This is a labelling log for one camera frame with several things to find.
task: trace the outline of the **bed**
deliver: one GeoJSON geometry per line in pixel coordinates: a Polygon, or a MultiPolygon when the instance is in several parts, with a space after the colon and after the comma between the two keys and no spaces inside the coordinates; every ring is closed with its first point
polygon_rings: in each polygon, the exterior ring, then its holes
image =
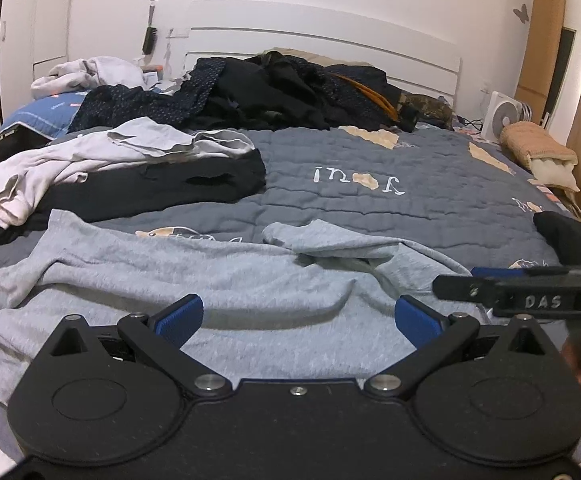
{"type": "MultiPolygon", "coordinates": [[[[247,58],[276,46],[363,60],[407,91],[450,104],[456,97],[461,58],[454,45],[330,9],[194,2],[186,23],[170,31],[165,52],[173,76],[179,76],[201,57],[247,58]]],[[[412,133],[391,132],[389,140],[341,128],[246,134],[266,164],[264,192],[236,204],[181,205],[97,225],[130,234],[163,234],[168,228],[174,237],[260,243],[272,222],[299,226],[322,219],[363,234],[414,240],[467,269],[558,264],[534,228],[533,213],[565,209],[498,146],[471,130],[420,123],[412,133]]],[[[0,246],[0,268],[28,256],[41,236],[35,232],[0,246]]],[[[1,404],[0,448],[21,458],[1,404]]]]}

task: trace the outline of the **circular cover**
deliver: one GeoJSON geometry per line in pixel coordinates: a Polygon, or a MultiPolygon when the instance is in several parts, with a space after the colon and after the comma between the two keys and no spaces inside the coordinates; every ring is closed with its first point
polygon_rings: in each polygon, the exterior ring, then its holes
{"type": "Polygon", "coordinates": [[[555,372],[544,356],[514,352],[454,364],[422,382],[415,413],[445,449],[471,462],[545,462],[581,436],[581,388],[555,372]]]}
{"type": "Polygon", "coordinates": [[[11,397],[8,421],[25,452],[50,462],[107,465],[144,454],[182,411],[173,381],[133,362],[48,366],[44,379],[11,397]]]}
{"type": "Polygon", "coordinates": [[[505,126],[515,124],[519,120],[520,115],[513,103],[500,104],[493,114],[493,133],[495,137],[499,139],[505,126]]]}

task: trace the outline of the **beige pillow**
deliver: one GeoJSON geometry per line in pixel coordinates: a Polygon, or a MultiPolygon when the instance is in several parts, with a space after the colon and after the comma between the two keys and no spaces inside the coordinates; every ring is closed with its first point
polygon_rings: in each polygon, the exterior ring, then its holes
{"type": "Polygon", "coordinates": [[[579,192],[577,181],[573,176],[574,167],[572,162],[555,160],[554,158],[533,158],[531,160],[531,173],[542,184],[579,192]]]}
{"type": "Polygon", "coordinates": [[[270,51],[276,50],[280,54],[284,56],[295,56],[301,57],[301,59],[305,59],[306,61],[310,61],[311,63],[315,63],[321,66],[331,66],[331,65],[352,65],[352,66],[372,66],[370,63],[366,63],[365,61],[340,61],[338,59],[331,59],[330,57],[320,56],[319,54],[313,54],[312,52],[305,52],[303,50],[294,50],[292,48],[270,48],[266,50],[264,54],[268,54],[270,51]]]}

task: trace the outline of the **screw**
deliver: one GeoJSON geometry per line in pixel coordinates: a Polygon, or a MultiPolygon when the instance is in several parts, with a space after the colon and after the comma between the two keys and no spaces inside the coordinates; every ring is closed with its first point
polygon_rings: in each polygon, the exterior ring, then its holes
{"type": "Polygon", "coordinates": [[[290,389],[290,394],[297,396],[297,397],[301,397],[302,395],[306,395],[309,391],[304,388],[304,386],[293,386],[290,389]]]}
{"type": "Polygon", "coordinates": [[[380,374],[371,377],[370,383],[373,390],[379,390],[380,392],[397,390],[402,385],[402,381],[399,377],[389,374],[380,374]]]}
{"type": "Polygon", "coordinates": [[[207,392],[214,392],[224,387],[226,380],[224,377],[217,374],[204,374],[200,375],[195,380],[195,386],[200,390],[206,390],[207,392]]]}

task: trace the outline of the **white wardrobe door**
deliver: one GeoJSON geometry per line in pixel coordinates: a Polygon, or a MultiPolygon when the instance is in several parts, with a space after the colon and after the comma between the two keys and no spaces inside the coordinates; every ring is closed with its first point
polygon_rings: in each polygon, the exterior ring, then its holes
{"type": "Polygon", "coordinates": [[[69,6],[70,0],[37,0],[33,62],[39,63],[67,54],[69,6]]]}
{"type": "Polygon", "coordinates": [[[0,23],[0,91],[8,117],[32,101],[32,31],[35,0],[3,0],[0,23]]]}

